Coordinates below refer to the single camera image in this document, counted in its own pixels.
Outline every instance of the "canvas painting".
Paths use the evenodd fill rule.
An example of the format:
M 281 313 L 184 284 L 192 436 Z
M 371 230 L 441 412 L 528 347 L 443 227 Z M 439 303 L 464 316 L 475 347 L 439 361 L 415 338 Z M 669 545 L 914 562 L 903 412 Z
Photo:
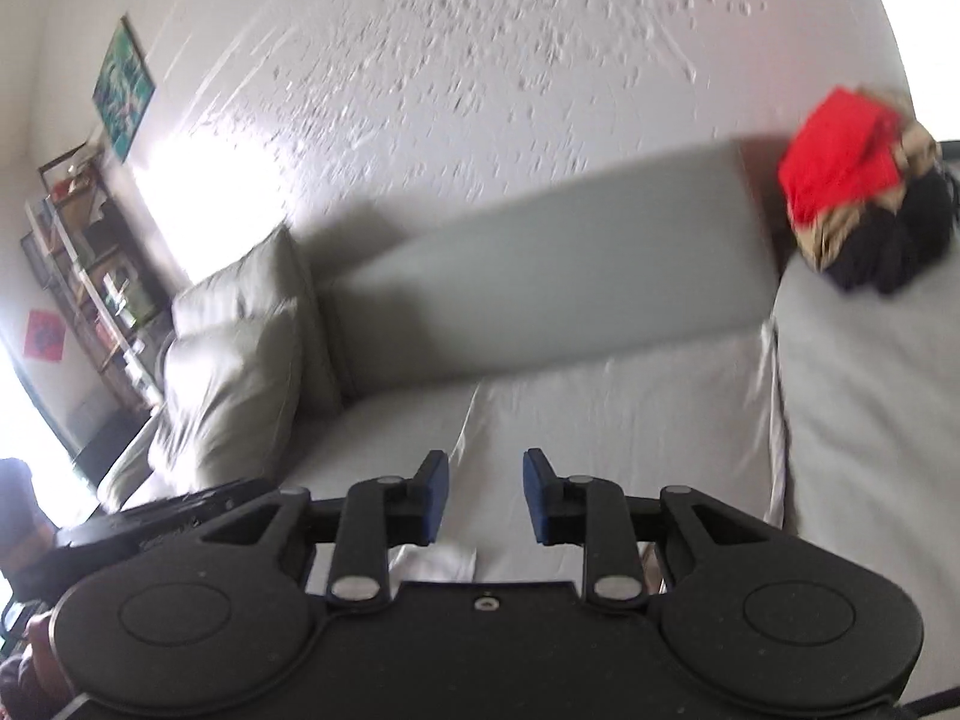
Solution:
M 93 103 L 121 162 L 127 160 L 155 88 L 127 20 L 121 19 L 93 91 Z

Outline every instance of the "silver bolt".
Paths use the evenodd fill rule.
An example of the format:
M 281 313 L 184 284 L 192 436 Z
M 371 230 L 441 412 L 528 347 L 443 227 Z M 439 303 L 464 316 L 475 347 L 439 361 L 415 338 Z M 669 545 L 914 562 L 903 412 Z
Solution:
M 609 576 L 598 579 L 593 592 L 607 601 L 632 601 L 643 592 L 643 586 L 633 577 Z
M 477 611 L 496 611 L 500 608 L 500 602 L 491 595 L 485 595 L 473 602 L 473 608 Z
M 380 582 L 372 577 L 341 577 L 330 591 L 341 601 L 369 601 L 380 592 Z

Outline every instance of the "red poster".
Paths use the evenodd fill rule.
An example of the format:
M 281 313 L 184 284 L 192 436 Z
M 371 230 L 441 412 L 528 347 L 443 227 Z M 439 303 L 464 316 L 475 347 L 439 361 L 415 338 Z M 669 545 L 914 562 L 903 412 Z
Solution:
M 64 358 L 66 322 L 52 311 L 31 311 L 27 319 L 27 341 L 23 356 L 34 360 L 59 362 Z

